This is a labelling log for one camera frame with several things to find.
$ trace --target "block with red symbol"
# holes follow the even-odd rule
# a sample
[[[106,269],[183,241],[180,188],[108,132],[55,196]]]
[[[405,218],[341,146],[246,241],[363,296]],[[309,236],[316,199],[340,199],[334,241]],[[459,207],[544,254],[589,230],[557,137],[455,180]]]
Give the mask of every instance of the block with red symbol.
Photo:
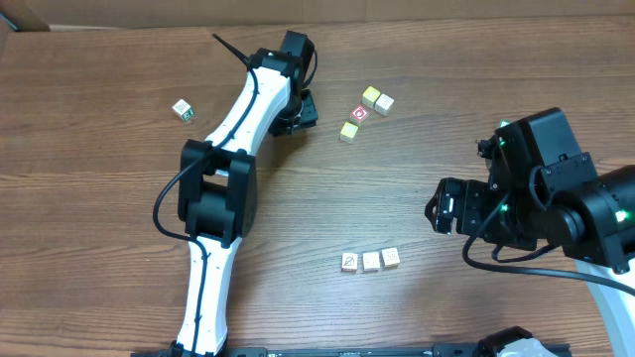
[[[361,124],[368,118],[368,110],[364,109],[363,106],[357,105],[353,111],[350,112],[350,122],[361,126]]]

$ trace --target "wooden table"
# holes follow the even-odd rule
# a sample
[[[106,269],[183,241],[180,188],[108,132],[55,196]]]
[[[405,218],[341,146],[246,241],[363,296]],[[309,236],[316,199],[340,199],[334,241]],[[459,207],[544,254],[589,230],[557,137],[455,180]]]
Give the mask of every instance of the wooden table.
[[[319,52],[319,121],[267,138],[260,207],[233,271],[231,346],[425,346],[521,325],[609,355],[586,286],[487,273],[434,233],[439,179],[485,179],[474,140],[561,106],[601,173],[634,164],[635,18],[181,28],[9,36],[0,63],[0,351],[126,356],[166,347],[184,315],[186,244],[151,210],[188,138],[224,118],[247,54],[287,29]],[[368,85],[395,98],[354,145],[338,132]],[[184,98],[196,117],[171,106]],[[176,194],[162,219],[183,230]],[[396,270],[349,275],[342,252],[397,247]],[[477,244],[485,260],[493,247]],[[552,254],[534,266],[573,269]]]

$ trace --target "wooden block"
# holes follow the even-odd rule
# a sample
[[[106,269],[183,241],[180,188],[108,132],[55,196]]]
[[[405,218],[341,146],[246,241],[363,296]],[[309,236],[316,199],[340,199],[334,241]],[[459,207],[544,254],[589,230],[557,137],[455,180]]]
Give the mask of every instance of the wooden block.
[[[174,110],[175,113],[177,113],[177,115],[179,115],[179,117],[186,122],[189,121],[194,115],[194,110],[186,101],[182,99],[179,99],[177,104],[172,107],[172,110]]]
[[[393,103],[395,103],[395,99],[386,94],[382,94],[375,102],[375,110],[381,115],[388,115],[388,112],[393,107]]]
[[[364,272],[377,272],[380,267],[379,253],[370,252],[363,254]]]
[[[368,110],[364,109],[361,105],[357,105],[355,109],[350,112],[350,122],[357,126],[361,126],[364,120],[368,118],[368,115],[370,115]]]
[[[379,98],[380,94],[381,92],[379,90],[373,88],[372,86],[369,86],[368,88],[366,88],[366,91],[364,91],[364,94],[362,94],[361,96],[361,103],[372,109],[375,105],[375,101],[377,100],[377,98]]]
[[[357,254],[344,253],[341,255],[341,270],[343,272],[357,272]]]
[[[381,251],[381,256],[384,259],[384,267],[386,268],[397,267],[400,263],[397,248],[384,249]]]
[[[348,122],[344,123],[344,127],[341,128],[341,131],[339,132],[339,140],[352,144],[353,139],[355,139],[355,134],[357,134],[357,130],[359,130],[359,128],[353,124]]]

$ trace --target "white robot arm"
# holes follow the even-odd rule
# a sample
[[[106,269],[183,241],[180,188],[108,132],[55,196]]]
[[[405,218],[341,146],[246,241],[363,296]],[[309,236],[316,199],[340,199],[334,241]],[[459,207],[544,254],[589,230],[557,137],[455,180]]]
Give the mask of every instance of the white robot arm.
[[[186,315],[170,350],[152,356],[217,356],[227,339],[226,308],[231,269],[257,206],[255,156],[267,134],[293,134],[316,124],[318,114],[305,89],[315,55],[306,35],[288,31],[279,51],[260,49],[247,57],[214,35],[246,66],[245,86],[220,126],[204,142],[189,140],[181,171],[164,188],[153,219],[159,231],[190,244]],[[227,186],[203,176],[227,176]],[[189,236],[167,231],[158,219],[167,191],[180,182],[179,219]],[[133,353],[132,356],[147,356]]]
[[[254,69],[254,72],[259,82],[259,93],[256,101],[234,137],[222,148],[234,153],[244,150],[250,156],[255,156],[258,152],[258,148],[274,119],[287,106],[291,93],[290,79],[281,75],[279,71],[260,67]],[[253,77],[247,73],[247,82],[236,103],[218,129],[211,133],[205,141],[221,142],[227,136],[242,113],[245,112],[253,91]],[[205,267],[203,303],[200,307],[202,318],[199,320],[195,352],[202,356],[208,353],[216,355],[222,349],[227,338],[227,294],[234,257],[242,242],[242,237],[237,237],[229,248],[223,248],[219,240],[205,236],[198,236],[196,240],[204,246],[209,256]],[[177,338],[177,343],[181,344],[185,351],[191,351],[193,337],[196,333],[194,321],[203,264],[202,252],[194,243],[190,243],[190,254],[190,287],[186,316]]]

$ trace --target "green led light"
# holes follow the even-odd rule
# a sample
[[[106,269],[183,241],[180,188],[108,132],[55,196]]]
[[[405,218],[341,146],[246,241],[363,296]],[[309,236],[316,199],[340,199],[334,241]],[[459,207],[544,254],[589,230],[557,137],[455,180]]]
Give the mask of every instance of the green led light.
[[[615,212],[615,218],[617,219],[618,223],[623,221],[624,219],[628,218],[629,215],[630,214],[627,211],[623,210],[623,209],[621,211]]]

